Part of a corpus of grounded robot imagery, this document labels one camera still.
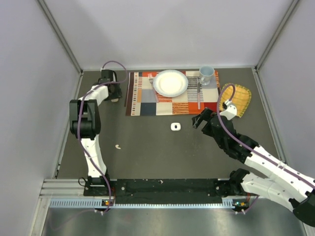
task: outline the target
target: gray floor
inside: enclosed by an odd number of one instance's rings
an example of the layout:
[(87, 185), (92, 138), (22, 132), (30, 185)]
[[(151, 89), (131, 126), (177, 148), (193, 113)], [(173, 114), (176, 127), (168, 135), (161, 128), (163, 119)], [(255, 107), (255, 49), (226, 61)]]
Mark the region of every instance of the gray floor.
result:
[[(81, 209), (49, 209), (53, 228)], [(230, 209), (115, 209), (103, 217), (85, 212), (53, 231), (45, 224), (42, 236), (303, 236), (305, 230), (281, 205), (258, 200), (246, 215)]]
[[(277, 156), (266, 115), (252, 70), (218, 69), (221, 86), (236, 83), (252, 91), (252, 100), (242, 118), (233, 119), (239, 133), (258, 141)], [(86, 93), (100, 77), (100, 72), (85, 72), (79, 96)], [(118, 72), (119, 80), (124, 72)], [(126, 95), (127, 84), (122, 85)], [(127, 117), (125, 98), (118, 103), (103, 102), (100, 107), (102, 130), (99, 144), (111, 178), (227, 178), (238, 168), (248, 169), (226, 156), (215, 141), (192, 128), (190, 115)], [(172, 122), (182, 130), (170, 130)], [(58, 178), (87, 176), (87, 163), (78, 141), (68, 135)]]

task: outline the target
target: fork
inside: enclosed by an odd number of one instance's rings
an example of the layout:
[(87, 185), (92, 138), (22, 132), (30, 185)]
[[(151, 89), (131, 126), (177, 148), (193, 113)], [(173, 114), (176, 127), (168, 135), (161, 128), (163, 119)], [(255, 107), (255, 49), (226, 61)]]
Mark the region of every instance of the fork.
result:
[(152, 85), (154, 96), (156, 97), (156, 101), (158, 102), (158, 95), (157, 95), (157, 92), (156, 92), (156, 90), (154, 89), (154, 86), (153, 86), (153, 76), (152, 76), (151, 73), (149, 73), (148, 77), (149, 77), (149, 82)]

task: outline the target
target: white panel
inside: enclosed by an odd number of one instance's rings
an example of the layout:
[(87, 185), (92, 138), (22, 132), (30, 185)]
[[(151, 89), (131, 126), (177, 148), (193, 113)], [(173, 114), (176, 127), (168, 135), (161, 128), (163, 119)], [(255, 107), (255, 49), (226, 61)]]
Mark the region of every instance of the white panel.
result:
[(315, 1), (302, 0), (261, 77), (289, 163), (315, 177)]
[(31, 226), (52, 177), (78, 74), (35, 0), (0, 8), (0, 235)]
[(136, 69), (255, 65), (291, 0), (46, 2), (82, 68)]

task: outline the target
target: light blue mug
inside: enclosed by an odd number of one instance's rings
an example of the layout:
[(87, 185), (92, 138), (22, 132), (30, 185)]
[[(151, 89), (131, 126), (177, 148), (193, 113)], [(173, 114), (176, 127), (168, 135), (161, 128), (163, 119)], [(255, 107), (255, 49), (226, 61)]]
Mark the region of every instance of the light blue mug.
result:
[(202, 85), (208, 85), (211, 80), (215, 80), (215, 70), (211, 66), (203, 66), (199, 70), (199, 82)]

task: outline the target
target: mug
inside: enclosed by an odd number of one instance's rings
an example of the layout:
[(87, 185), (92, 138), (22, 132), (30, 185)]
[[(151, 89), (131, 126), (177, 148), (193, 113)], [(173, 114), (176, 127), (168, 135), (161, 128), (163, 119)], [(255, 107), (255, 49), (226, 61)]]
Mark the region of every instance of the mug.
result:
[(203, 66), (199, 70), (199, 82), (201, 85), (208, 85), (211, 80), (215, 80), (215, 70), (211, 66)]

